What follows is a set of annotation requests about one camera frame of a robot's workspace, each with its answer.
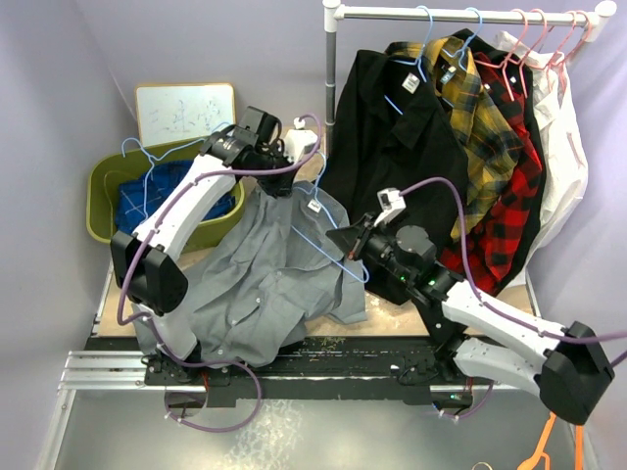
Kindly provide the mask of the grey button shirt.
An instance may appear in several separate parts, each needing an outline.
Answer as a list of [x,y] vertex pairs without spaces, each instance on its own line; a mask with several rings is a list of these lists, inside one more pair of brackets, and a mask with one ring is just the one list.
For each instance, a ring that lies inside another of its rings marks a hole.
[[348,224],[344,207],[310,182],[287,198],[255,189],[240,221],[185,271],[181,307],[202,359],[262,366],[303,340],[311,320],[365,321],[362,267],[326,237]]

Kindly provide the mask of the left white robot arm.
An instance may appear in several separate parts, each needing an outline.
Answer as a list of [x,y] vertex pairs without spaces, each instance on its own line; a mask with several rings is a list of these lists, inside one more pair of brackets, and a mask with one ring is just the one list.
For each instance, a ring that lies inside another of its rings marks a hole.
[[[310,115],[290,129],[257,108],[198,145],[187,173],[132,232],[111,241],[121,290],[119,324],[132,324],[145,353],[169,358],[180,384],[202,366],[271,363],[303,340],[311,321],[366,320],[365,267],[328,238],[345,209],[297,173],[319,149]],[[179,257],[200,222],[245,176],[257,184],[239,221],[188,268]]]

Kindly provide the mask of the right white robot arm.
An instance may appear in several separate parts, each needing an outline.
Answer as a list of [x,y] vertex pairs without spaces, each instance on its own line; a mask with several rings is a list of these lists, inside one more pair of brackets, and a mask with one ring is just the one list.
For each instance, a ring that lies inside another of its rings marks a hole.
[[575,425],[588,421],[613,381],[613,367],[588,325],[563,326],[480,293],[436,260],[423,228],[391,233],[366,215],[327,236],[348,259],[369,261],[401,283],[437,346],[435,368],[443,381],[468,376],[510,385]]

